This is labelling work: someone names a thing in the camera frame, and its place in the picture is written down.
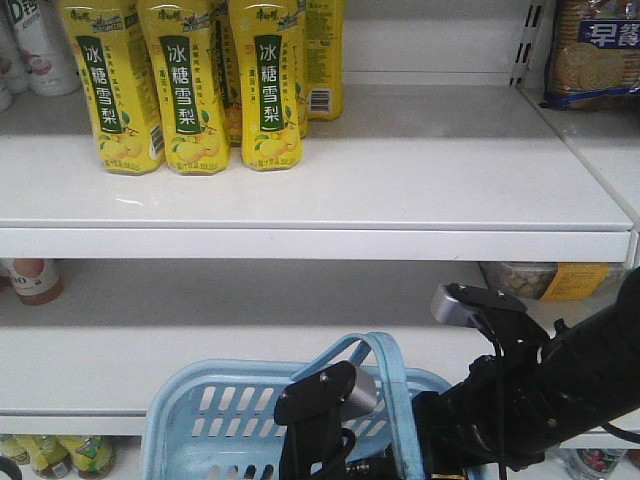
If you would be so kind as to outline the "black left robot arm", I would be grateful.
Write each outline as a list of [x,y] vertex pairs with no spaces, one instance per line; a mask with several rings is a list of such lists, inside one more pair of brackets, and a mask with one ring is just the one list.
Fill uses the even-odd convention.
[[349,361],[287,386],[274,408],[286,428],[280,479],[423,479],[408,390]]

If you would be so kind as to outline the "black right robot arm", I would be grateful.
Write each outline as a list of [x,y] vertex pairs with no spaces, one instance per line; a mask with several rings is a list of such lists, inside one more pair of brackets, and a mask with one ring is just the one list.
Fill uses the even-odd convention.
[[518,298],[458,283],[440,286],[433,313],[441,323],[477,329],[494,351],[447,391],[413,397],[429,474],[490,463],[518,471],[639,407],[637,270],[613,304],[573,327],[555,321],[553,335]]

